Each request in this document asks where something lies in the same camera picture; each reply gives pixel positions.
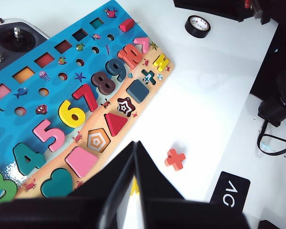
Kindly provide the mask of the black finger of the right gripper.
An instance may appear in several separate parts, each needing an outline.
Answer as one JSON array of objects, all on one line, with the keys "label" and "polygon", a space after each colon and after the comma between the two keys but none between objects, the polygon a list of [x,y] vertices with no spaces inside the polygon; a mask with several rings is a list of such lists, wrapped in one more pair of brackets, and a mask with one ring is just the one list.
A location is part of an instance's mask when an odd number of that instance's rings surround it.
[{"label": "black finger of the right gripper", "polygon": [[174,0],[175,7],[200,11],[242,22],[244,2],[242,0]]}]

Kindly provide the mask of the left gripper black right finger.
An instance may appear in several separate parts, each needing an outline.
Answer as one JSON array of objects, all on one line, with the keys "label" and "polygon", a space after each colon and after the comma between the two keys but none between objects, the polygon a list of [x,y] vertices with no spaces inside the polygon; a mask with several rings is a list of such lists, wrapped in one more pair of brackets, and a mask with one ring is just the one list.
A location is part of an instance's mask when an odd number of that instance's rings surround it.
[{"label": "left gripper black right finger", "polygon": [[135,144],[134,164],[146,229],[249,228],[240,212],[186,200],[159,171],[141,142]]}]

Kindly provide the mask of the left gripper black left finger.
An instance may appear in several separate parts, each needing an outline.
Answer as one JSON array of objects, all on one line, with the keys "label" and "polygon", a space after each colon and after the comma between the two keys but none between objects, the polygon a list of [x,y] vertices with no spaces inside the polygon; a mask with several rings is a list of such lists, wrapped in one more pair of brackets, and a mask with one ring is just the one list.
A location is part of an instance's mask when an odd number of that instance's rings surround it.
[{"label": "left gripper black left finger", "polygon": [[133,178],[130,142],[107,166],[66,197],[19,198],[0,204],[0,229],[115,229]]}]

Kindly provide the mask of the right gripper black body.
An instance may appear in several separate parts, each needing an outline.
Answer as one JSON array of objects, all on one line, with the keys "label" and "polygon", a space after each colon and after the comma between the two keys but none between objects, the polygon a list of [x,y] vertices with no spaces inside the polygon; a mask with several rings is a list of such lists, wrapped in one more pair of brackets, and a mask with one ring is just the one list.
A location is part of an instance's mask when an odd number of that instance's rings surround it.
[{"label": "right gripper black body", "polygon": [[253,17],[260,19],[260,23],[264,25],[271,20],[273,2],[273,0],[245,0],[245,9],[251,9]]}]

